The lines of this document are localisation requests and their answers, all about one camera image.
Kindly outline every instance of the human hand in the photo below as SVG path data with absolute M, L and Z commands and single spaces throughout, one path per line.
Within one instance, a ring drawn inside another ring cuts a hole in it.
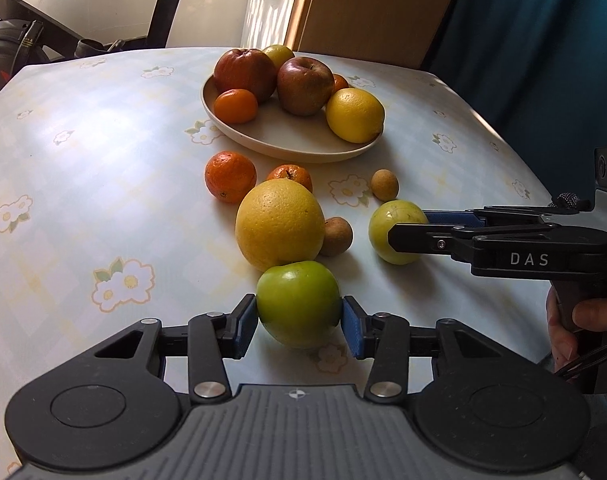
M 552 287 L 546 299 L 546 312 L 554 369 L 557 371 L 578 357 L 577 337 L 561 325 L 557 295 Z M 607 332 L 607 298 L 581 301 L 572 311 L 572 320 L 580 328 L 592 332 Z

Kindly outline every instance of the blue curtain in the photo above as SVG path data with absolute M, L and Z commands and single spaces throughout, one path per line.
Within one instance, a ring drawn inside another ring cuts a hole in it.
M 426 69 L 553 195 L 594 197 L 593 150 L 607 144 L 607 0 L 456 0 Z

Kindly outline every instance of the fingernail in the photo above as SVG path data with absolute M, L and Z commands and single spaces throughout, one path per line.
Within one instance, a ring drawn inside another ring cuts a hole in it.
M 568 361 L 572 357 L 573 349 L 572 346 L 568 343 L 559 343 L 557 345 L 557 350 L 561 355 L 563 355 Z
M 577 326 L 583 328 L 592 324 L 595 314 L 595 310 L 592 307 L 579 304 L 572 311 L 572 320 Z

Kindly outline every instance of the plate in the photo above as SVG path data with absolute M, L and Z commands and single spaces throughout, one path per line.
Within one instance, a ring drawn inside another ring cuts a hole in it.
M 279 105 L 276 94 L 259 106 L 256 118 L 249 123 L 235 124 L 233 128 L 212 112 L 218 96 L 214 78 L 210 76 L 201 90 L 201 101 L 212 122 L 235 142 L 274 158 L 292 162 L 337 162 L 366 152 L 383 134 L 363 144 L 347 142 L 330 130 L 323 110 L 310 117 L 291 115 Z

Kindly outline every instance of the camera lens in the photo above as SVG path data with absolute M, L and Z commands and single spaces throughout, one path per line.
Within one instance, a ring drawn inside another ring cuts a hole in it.
M 605 158 L 603 158 L 603 155 L 599 157 L 599 162 L 597 163 L 597 175 L 599 179 L 605 178 Z

